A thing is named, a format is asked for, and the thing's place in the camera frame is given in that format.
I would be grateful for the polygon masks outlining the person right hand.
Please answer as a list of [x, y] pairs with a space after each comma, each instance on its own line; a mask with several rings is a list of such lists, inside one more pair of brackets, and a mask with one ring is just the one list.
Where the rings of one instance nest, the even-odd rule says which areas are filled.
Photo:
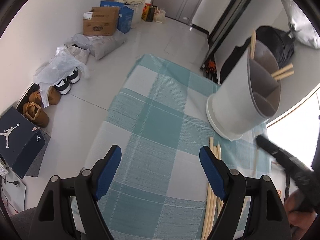
[[292, 239], [319, 239], [319, 214], [314, 210], [298, 211], [303, 197], [304, 195], [296, 190], [284, 203], [289, 224], [296, 228]]

